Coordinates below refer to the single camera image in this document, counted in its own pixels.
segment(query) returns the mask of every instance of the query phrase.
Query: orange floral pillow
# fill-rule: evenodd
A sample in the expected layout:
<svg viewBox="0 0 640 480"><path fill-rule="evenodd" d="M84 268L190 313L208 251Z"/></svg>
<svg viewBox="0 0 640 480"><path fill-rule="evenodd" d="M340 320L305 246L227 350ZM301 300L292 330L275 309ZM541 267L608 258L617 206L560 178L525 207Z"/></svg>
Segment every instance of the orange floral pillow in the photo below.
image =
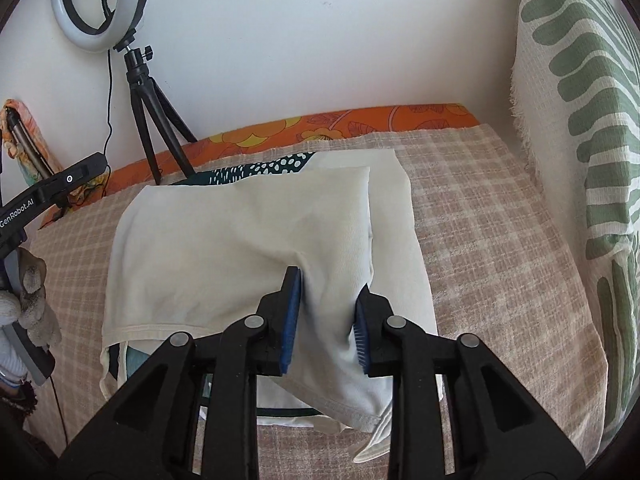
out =
<svg viewBox="0 0 640 480"><path fill-rule="evenodd" d="M404 105L357 110L340 110L254 124L231 132L217 134L183 147L194 167L224 156L257 153L271 148L291 146L304 140L348 139L371 132L409 132L413 130L441 130L478 126L478 120L460 104ZM156 155L163 174L179 171L169 151ZM152 180L146 159L113 171L106 195ZM84 200L80 206L100 200L100 190ZM48 215L45 224L52 218Z"/></svg>

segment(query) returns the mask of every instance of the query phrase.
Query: black cable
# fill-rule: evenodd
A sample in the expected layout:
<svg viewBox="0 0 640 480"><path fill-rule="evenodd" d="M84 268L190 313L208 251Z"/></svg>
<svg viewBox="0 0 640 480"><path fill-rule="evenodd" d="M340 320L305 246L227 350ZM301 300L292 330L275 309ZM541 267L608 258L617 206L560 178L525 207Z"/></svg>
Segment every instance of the black cable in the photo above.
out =
<svg viewBox="0 0 640 480"><path fill-rule="evenodd" d="M109 4L107 0L100 0L102 3L102 13L104 14L105 19L108 19L111 15L111 9L109 8ZM107 50L107 64L109 67L109 97L107 98L107 125L109 126L109 135L107 136L107 140L104 141L104 148L102 149L102 154L107 157L107 145L111 140L111 136L113 135L113 126L111 126L111 94L113 92L113 71L111 69L111 49ZM107 173L107 179L104 181L104 185L102 186L102 198L104 198L105 193L107 193L107 184L109 183L109 179L111 178L111 166L107 162L107 169L109 173Z"/></svg>
<svg viewBox="0 0 640 480"><path fill-rule="evenodd" d="M56 396L56 404L58 405L58 413L60 414L60 422L62 422L62 431L65 432L65 447L69 446L69 435L66 432L66 424L65 419L62 416L62 409L60 408L60 401L58 400L58 392L56 391L56 385L53 383L53 377L49 376L49 381L51 381L51 386L53 387L53 394Z"/></svg>
<svg viewBox="0 0 640 480"><path fill-rule="evenodd" d="M113 135L113 126L111 125L111 94L113 93L113 70L111 69L111 49L107 50L107 64L109 65L109 97L107 98L107 124L109 126L109 135L107 136L107 140L104 141L104 148L102 149L102 154L107 156L107 146L109 141L111 140L111 136ZM109 179L111 177L111 166L107 162L107 179L104 181L104 185L102 186L102 196L104 197L105 193L107 193L107 184L109 183Z"/></svg>

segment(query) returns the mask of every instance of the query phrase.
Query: dark green patterned fabric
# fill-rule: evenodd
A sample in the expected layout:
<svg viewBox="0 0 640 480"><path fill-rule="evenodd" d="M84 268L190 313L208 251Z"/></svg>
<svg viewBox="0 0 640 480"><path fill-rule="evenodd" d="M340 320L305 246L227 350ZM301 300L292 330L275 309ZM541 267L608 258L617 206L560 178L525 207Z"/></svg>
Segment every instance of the dark green patterned fabric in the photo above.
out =
<svg viewBox="0 0 640 480"><path fill-rule="evenodd" d="M295 153L271 162L241 164L232 168L201 171L180 182L176 182L174 186L216 186L230 184L252 175L297 173L305 167L312 155L313 153Z"/></svg>

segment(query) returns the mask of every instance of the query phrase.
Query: ring light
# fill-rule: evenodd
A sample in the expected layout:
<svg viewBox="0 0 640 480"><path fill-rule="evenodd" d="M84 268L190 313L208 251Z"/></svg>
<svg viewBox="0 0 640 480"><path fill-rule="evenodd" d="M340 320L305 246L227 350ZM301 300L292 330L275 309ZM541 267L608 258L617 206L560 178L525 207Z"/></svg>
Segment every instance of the ring light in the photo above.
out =
<svg viewBox="0 0 640 480"><path fill-rule="evenodd" d="M103 52L112 47L121 50L130 43L127 36L134 32L145 3L146 0L118 0L115 11L99 28L93 28L80 17L71 0L51 0L53 14L65 36L88 52Z"/></svg>

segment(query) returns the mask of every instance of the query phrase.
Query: black tripod leg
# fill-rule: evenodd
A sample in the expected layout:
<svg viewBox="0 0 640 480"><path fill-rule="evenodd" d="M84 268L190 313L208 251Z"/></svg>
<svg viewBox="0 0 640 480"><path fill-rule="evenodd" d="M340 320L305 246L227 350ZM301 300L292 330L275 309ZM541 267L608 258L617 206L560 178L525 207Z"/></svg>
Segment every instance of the black tripod leg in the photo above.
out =
<svg viewBox="0 0 640 480"><path fill-rule="evenodd" d="M131 109L133 110L133 117L136 120L136 126L138 127L138 133L140 134L140 141L142 147L145 149L146 160L151 168L151 174L154 176L156 184L160 184L160 168L158 168L158 161L156 160L156 154L154 153L154 147L151 144L151 137L149 136L149 128L146 126L145 110L142 107L142 101L137 94L137 90L131 90Z"/></svg>
<svg viewBox="0 0 640 480"><path fill-rule="evenodd" d="M180 145L180 142L178 142L178 139L174 134L174 130L171 128L169 119L164 114L164 110L162 110L162 106L160 105L160 101L158 100L158 96L154 89L153 81L151 81L151 79L147 79L138 86L137 91L140 93L140 97L142 97L142 102L144 103L146 110L149 112L156 128L158 128L158 132L164 139L164 143L174 156L174 159L178 163L178 166L180 166L184 176L188 177L195 174L196 172L193 170L193 166L184 154L182 146Z"/></svg>
<svg viewBox="0 0 640 480"><path fill-rule="evenodd" d="M178 112L175 111L175 108L171 105L169 99L167 99L164 93L162 93L162 90L158 86L158 83L156 83L156 80L152 77L150 79L154 82L154 90L156 91L158 101L160 101L160 105L162 107L162 110L164 110L167 119L169 119L173 123L175 129L178 130L184 137L184 140L186 140L187 142L198 142L198 139L196 139L195 136L191 133L191 130L188 128L188 126L184 124L184 121L182 120L180 115L178 115Z"/></svg>

